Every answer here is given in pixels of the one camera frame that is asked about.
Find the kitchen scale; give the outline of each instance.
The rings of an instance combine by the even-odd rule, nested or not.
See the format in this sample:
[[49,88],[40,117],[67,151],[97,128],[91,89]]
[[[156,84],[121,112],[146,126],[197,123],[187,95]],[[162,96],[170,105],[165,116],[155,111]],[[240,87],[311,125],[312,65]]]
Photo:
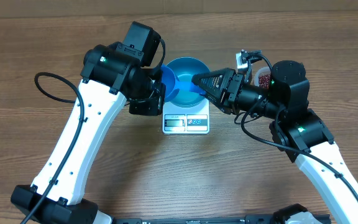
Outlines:
[[[191,83],[193,75],[209,72],[208,67],[195,58],[183,57],[163,66],[162,70],[163,83],[167,86],[162,112],[163,132],[208,134],[209,101],[200,95],[203,90]],[[172,75],[171,80],[167,80],[167,74]]]

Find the blue plate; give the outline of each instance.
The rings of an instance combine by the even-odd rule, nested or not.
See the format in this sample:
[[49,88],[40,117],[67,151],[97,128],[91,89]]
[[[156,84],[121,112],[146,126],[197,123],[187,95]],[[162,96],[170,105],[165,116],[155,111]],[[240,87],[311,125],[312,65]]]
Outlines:
[[[168,63],[167,67],[171,68],[181,82],[191,82],[193,75],[209,72],[209,68],[202,61],[191,57],[177,58]],[[204,97],[198,93],[179,90],[176,97],[170,102],[180,107],[189,108],[198,105],[203,99]]]

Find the beige wall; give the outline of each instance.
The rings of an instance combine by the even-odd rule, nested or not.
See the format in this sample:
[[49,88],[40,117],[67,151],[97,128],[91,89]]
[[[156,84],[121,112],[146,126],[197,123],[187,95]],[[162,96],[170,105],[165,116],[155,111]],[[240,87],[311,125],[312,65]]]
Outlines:
[[358,10],[358,0],[0,0],[0,17]]

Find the blue cup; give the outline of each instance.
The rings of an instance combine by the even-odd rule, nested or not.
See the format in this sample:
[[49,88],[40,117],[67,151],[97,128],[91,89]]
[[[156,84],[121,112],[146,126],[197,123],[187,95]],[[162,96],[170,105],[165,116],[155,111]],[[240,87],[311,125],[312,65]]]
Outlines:
[[177,58],[162,66],[162,83],[165,84],[165,102],[179,107],[196,106],[204,99],[205,91],[191,82],[195,74],[209,72],[208,67],[198,59]]

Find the green light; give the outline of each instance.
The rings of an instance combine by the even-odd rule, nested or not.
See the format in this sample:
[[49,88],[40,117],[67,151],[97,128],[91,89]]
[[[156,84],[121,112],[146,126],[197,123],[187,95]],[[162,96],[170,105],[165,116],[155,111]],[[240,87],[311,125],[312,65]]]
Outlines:
[[306,129],[305,129],[305,128],[302,128],[302,127],[299,127],[299,128],[298,128],[298,131],[301,133],[301,132],[303,132],[303,131],[306,131]]

